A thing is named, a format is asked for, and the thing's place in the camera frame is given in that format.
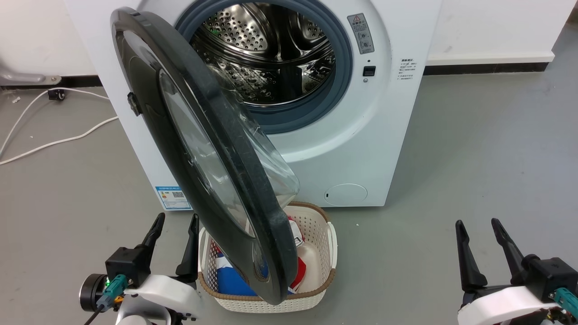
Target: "basket handle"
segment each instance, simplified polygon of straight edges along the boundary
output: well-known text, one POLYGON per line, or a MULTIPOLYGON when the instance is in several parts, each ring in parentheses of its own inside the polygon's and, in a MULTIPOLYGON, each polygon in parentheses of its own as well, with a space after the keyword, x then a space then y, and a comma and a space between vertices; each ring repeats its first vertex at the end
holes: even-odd
POLYGON ((209 236, 207 234, 207 229, 205 229, 204 227, 202 227, 201 230, 199 231, 199 243, 203 243, 202 245, 199 245, 199 259, 198 259, 199 271, 203 272, 204 271, 203 267, 205 266, 205 260, 207 258, 205 252, 209 247, 209 236))
POLYGON ((327 223, 327 238, 329 239, 329 255, 331 256, 331 268, 337 267, 337 234, 333 224, 327 223))

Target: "black baseboard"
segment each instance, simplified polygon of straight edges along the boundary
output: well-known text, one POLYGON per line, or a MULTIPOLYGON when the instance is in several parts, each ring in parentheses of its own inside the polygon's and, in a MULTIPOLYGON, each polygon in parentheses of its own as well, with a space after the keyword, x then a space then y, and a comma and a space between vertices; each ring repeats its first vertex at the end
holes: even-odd
POLYGON ((470 75, 476 73, 504 72, 542 72, 546 70, 548 63, 549 62, 429 65, 424 69, 424 76, 470 75))
POLYGON ((32 85, 32 86, 3 86, 4 89, 50 89, 54 87, 65 88, 83 88, 83 87, 102 87, 101 80, 98 76, 68 76, 62 77, 58 84, 51 85, 32 85))

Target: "stainless steel drum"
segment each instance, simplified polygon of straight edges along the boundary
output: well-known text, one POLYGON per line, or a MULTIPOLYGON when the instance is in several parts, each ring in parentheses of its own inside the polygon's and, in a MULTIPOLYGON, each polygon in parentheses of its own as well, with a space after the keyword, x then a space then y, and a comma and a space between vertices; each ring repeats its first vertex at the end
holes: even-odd
POLYGON ((315 22, 268 3, 243 3, 209 17, 193 48, 229 75, 243 101, 272 107, 318 89, 335 65, 333 49, 315 22))

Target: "blue and white sticker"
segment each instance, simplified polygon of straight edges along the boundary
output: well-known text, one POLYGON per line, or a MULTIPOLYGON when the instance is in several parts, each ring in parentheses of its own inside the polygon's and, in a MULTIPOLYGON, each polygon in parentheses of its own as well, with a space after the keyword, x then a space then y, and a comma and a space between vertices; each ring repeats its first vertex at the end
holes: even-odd
POLYGON ((191 204, 184 197, 179 186, 155 186, 158 196, 165 207, 165 210, 186 210, 191 209, 191 204))

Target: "gray floor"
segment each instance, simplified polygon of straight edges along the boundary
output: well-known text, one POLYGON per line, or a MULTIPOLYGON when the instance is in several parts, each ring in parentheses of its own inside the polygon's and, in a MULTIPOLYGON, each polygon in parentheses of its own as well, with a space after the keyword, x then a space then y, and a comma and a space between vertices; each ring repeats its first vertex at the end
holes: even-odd
MULTIPOLYGON (((456 324, 457 219, 491 284, 509 280, 492 217, 523 253, 578 268, 578 29, 566 27, 554 51, 543 73, 424 78, 387 205, 329 210, 339 265, 319 306, 245 315, 207 299, 199 324, 456 324)), ((37 93, 0 95, 0 139, 37 93)), ((106 101, 87 95, 40 103, 4 159, 114 116, 106 101)), ((103 272, 117 247, 137 244, 161 210, 118 121, 0 166, 0 184, 5 324, 84 323, 89 314, 77 302, 84 278, 103 272)), ((171 274, 179 263, 188 221, 187 213, 168 214, 154 273, 171 274)))

